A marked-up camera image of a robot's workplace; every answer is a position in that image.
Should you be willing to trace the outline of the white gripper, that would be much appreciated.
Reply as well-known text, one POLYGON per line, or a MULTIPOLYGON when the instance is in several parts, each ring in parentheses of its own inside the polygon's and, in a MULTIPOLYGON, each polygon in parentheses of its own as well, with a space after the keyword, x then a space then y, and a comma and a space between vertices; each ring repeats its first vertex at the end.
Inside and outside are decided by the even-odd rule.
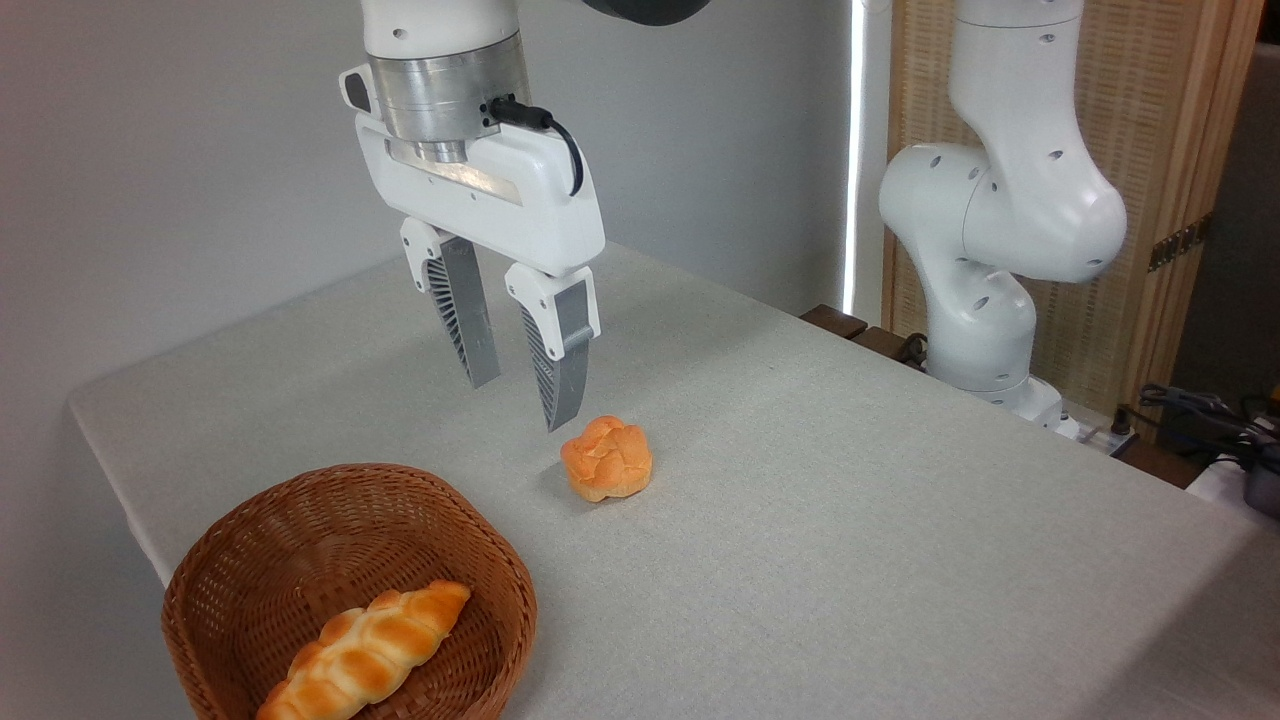
POLYGON ((344 72, 339 87, 376 192, 408 217, 399 236, 413 283, 431 300, 468 383, 479 388, 500 374, 474 242, 517 263, 504 282, 521 311, 547 429, 575 419, 589 346, 602 331, 586 265, 604 251, 605 232, 590 172, 572 193, 566 142, 518 126, 467 143, 463 163, 439 163, 390 133, 367 65, 344 72))

